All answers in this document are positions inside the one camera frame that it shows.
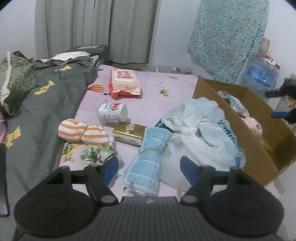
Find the gray curtain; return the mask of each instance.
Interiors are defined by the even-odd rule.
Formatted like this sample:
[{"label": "gray curtain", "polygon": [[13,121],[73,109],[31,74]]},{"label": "gray curtain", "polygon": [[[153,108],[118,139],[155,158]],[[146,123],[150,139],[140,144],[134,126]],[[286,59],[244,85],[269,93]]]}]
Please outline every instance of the gray curtain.
[{"label": "gray curtain", "polygon": [[148,62],[157,0],[37,0],[37,58],[109,44],[110,60]]}]

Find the gray blanket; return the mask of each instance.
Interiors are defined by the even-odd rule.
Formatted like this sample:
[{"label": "gray blanket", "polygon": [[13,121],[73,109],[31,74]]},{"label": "gray blanket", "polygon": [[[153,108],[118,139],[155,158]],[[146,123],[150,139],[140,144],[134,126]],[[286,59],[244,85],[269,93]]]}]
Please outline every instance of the gray blanket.
[{"label": "gray blanket", "polygon": [[11,214],[0,218],[1,241],[14,237],[16,202],[58,167],[62,150],[58,126],[75,116],[87,85],[92,84],[97,75],[87,57],[70,59],[66,63],[36,61],[32,67],[38,86],[7,120],[7,134],[15,133],[15,139],[10,142],[6,155]]}]

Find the pink bed sheet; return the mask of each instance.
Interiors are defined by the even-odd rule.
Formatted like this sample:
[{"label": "pink bed sheet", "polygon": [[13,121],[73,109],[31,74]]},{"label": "pink bed sheet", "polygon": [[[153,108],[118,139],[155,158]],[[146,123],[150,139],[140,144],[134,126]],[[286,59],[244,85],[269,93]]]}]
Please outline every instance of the pink bed sheet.
[{"label": "pink bed sheet", "polygon": [[[104,93],[109,93],[108,84],[112,68],[107,65],[100,66],[97,79],[89,87],[101,85],[105,91],[98,93],[88,90],[80,103],[75,120],[84,121],[89,125],[99,125],[97,110],[100,103],[106,99],[108,103],[125,103],[128,107],[130,122],[154,127],[166,111],[179,107],[183,101],[192,97],[197,82],[197,77],[194,75],[137,72],[141,82],[142,96],[139,98],[118,97],[114,100],[110,95],[104,95]],[[105,131],[109,136],[112,136],[112,130],[111,127],[105,127]],[[60,166],[66,165],[71,170],[82,170],[83,164],[80,153],[83,148],[85,148],[85,145],[77,147],[71,155],[72,158],[68,161],[65,161],[62,157]],[[122,173],[137,156],[138,148],[120,142],[116,143],[116,148],[124,162],[124,167],[119,170],[119,173]],[[87,194],[85,185],[74,184],[73,186],[76,190]],[[124,192],[121,177],[114,179],[109,187],[119,201],[123,196],[132,196],[132,194]],[[182,193],[160,182],[159,196],[176,196],[179,199]]]}]

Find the red and beige package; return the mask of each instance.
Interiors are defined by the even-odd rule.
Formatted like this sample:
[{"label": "red and beige package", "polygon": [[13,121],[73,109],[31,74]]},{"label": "red and beige package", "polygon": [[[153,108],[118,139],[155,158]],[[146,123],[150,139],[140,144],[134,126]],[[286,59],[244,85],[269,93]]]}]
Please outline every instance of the red and beige package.
[{"label": "red and beige package", "polygon": [[141,94],[141,83],[134,70],[113,69],[109,83],[110,95],[115,98],[123,96],[139,96]]}]

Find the open cardboard box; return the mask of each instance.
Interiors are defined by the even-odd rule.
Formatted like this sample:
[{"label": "open cardboard box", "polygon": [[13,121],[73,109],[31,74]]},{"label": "open cardboard box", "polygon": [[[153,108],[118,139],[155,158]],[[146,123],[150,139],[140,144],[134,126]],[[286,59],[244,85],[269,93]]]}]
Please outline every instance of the open cardboard box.
[{"label": "open cardboard box", "polygon": [[[240,116],[217,92],[227,91],[238,98],[262,126],[265,145],[261,145]],[[225,118],[237,137],[238,146],[244,150],[244,171],[261,185],[267,185],[296,158],[296,136],[282,119],[272,119],[273,111],[261,98],[247,87],[199,78],[193,98],[206,97],[214,100],[224,110]]]}]

